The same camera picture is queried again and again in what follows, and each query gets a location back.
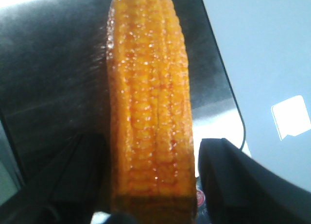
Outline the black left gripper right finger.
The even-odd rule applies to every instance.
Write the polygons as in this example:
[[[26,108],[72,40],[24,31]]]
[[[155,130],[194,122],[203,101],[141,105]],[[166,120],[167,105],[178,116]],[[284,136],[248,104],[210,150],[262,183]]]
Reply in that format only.
[[[310,192],[286,181],[225,138],[201,140],[198,171],[213,224],[309,224]]]

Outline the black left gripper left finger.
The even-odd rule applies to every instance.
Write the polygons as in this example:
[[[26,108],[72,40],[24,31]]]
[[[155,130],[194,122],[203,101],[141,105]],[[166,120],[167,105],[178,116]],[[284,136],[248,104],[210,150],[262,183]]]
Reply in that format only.
[[[108,164],[103,135],[81,134],[0,207],[2,224],[89,224]]]

